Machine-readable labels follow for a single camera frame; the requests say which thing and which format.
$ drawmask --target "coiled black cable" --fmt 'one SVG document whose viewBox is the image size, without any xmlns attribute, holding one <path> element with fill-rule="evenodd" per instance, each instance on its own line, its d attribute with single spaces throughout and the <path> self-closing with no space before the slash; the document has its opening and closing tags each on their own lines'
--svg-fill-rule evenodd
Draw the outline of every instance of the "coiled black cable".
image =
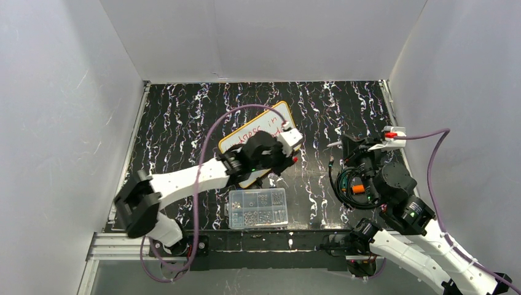
<svg viewBox="0 0 521 295">
<path fill-rule="evenodd" d="M 339 201 L 344 203 L 345 205 L 360 210 L 371 210 L 380 206 L 378 199 L 373 199 L 371 201 L 367 200 L 367 202 L 362 203 L 355 198 L 353 198 L 353 192 L 351 191 L 351 183 L 354 178 L 358 176 L 358 171 L 354 167 L 346 167 L 342 169 L 337 175 L 335 181 L 333 181 L 332 169 L 333 169 L 334 159 L 331 157 L 329 161 L 329 183 L 333 188 L 333 192 Z M 345 192 L 342 191 L 342 180 L 346 179 L 346 188 Z"/>
</svg>

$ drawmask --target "white sign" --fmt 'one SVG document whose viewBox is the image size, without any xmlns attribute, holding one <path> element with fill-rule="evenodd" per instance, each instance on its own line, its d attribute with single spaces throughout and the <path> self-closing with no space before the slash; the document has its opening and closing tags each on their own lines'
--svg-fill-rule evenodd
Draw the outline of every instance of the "white sign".
<svg viewBox="0 0 521 295">
<path fill-rule="evenodd" d="M 289 106 L 287 102 L 280 101 L 274 105 L 273 108 L 279 111 L 282 116 L 284 116 L 292 128 L 295 128 L 295 122 L 293 122 L 293 118 L 289 112 Z M 221 139 L 219 142 L 219 149 L 221 152 L 224 152 L 236 144 L 245 143 L 248 138 L 252 137 L 253 134 L 261 130 L 271 134 L 272 136 L 277 136 L 282 132 L 282 119 L 280 119 L 280 117 L 273 111 L 266 110 L 262 114 L 255 117 L 255 119 L 249 121 L 244 126 L 241 126 L 230 135 L 227 135 L 225 138 Z M 239 185 L 242 188 L 246 188 L 254 183 L 257 178 L 265 175 L 269 171 L 270 170 L 259 170 L 252 172 L 251 176 L 249 177 L 251 180 L 243 181 Z"/>
</svg>

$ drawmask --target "black marble table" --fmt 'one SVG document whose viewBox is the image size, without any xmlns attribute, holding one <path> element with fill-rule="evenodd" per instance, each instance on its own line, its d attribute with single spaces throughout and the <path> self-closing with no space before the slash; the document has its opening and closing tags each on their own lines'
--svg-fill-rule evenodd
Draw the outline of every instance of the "black marble table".
<svg viewBox="0 0 521 295">
<path fill-rule="evenodd" d="M 304 134 L 299 161 L 281 177 L 270 175 L 263 187 L 283 187 L 288 201 L 288 229 L 345 229 L 361 218 L 386 227 L 377 210 L 348 210 L 333 195 L 327 176 L 330 155 L 340 168 L 342 150 L 327 148 L 342 133 L 374 136 L 390 118 L 377 81 L 369 82 L 277 82 L 152 85 L 139 125 L 127 170 L 169 173 L 196 165 L 204 136 L 215 120 L 236 106 L 257 103 L 290 105 L 297 128 Z M 211 136 L 213 154 L 220 139 L 253 119 L 262 111 L 240 111 L 226 120 Z M 207 159 L 212 156 L 207 152 Z M 399 152 L 390 160 L 401 160 Z M 206 230 L 228 229 L 228 191 L 201 193 L 200 225 Z M 166 215 L 191 229 L 192 198 L 166 208 Z M 117 230 L 117 226 L 106 231 Z"/>
</svg>

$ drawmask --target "gray wall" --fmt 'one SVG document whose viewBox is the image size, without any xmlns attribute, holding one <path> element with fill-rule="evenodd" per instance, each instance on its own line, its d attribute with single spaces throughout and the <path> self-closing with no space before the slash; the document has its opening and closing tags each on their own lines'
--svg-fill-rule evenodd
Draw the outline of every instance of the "gray wall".
<svg viewBox="0 0 521 295">
<path fill-rule="evenodd" d="M 158 262 L 148 262 L 150 271 L 160 276 Z M 382 275 L 364 283 L 347 272 L 325 269 L 226 269 L 189 272 L 174 285 L 152 281 L 139 261 L 101 261 L 93 295 L 128 294 L 403 294 L 433 295 L 425 283 L 396 264 L 388 262 Z"/>
<path fill-rule="evenodd" d="M 0 4 L 0 293 L 75 294 L 143 91 L 99 1 Z"/>
<path fill-rule="evenodd" d="M 390 78 L 408 134 L 450 127 L 434 190 L 456 239 L 521 285 L 521 2 L 428 1 Z M 428 198 L 435 140 L 407 143 Z"/>
<path fill-rule="evenodd" d="M 425 0 L 101 0 L 152 82 L 387 79 Z"/>
</svg>

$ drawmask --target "robotic arm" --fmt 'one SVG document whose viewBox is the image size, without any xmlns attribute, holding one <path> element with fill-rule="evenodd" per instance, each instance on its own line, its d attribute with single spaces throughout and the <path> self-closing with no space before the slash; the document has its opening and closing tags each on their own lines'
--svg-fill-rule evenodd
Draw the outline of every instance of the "robotic arm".
<svg viewBox="0 0 521 295">
<path fill-rule="evenodd" d="M 296 160 L 294 156 L 303 141 L 302 134 L 287 125 L 276 138 L 259 131 L 245 144 L 232 146 L 204 163 L 197 184 L 198 191 L 238 184 L 248 180 L 256 170 L 271 169 L 280 175 L 293 165 Z M 147 175 L 140 170 L 132 175 L 114 199 L 119 222 L 128 237 L 147 235 L 166 247 L 179 242 L 183 238 L 181 227 L 159 210 L 192 195 L 197 170 L 198 167 L 192 167 L 158 175 Z"/>
<path fill-rule="evenodd" d="M 403 148 L 405 128 L 385 127 L 382 138 L 359 140 L 342 137 L 344 163 L 358 170 L 366 194 L 373 202 L 382 204 L 380 216 L 387 225 L 406 236 L 425 255 L 396 240 L 387 231 L 363 219 L 351 232 L 349 242 L 362 254 L 374 253 L 386 257 L 425 281 L 438 294 L 495 295 L 505 293 L 508 286 L 476 266 L 459 244 L 450 246 L 436 221 L 435 212 L 414 195 L 417 182 L 400 163 L 381 164 L 386 151 Z M 470 257 L 469 263 L 455 247 Z M 511 283 L 511 279 L 496 273 Z"/>
</svg>

